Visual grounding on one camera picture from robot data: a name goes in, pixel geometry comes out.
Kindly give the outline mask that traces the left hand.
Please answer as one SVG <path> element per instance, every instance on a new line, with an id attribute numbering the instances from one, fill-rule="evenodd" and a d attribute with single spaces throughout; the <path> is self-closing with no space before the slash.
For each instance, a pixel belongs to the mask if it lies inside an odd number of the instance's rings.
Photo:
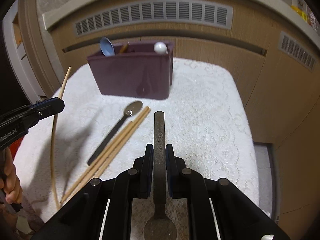
<path id="1" fill-rule="evenodd" d="M 5 179 L 1 178 L 1 189 L 6 194 L 6 202 L 8 204 L 21 204 L 23 190 L 21 188 L 20 179 L 16 175 L 16 167 L 13 163 L 10 148 L 5 149 L 5 165 L 4 165 Z"/>

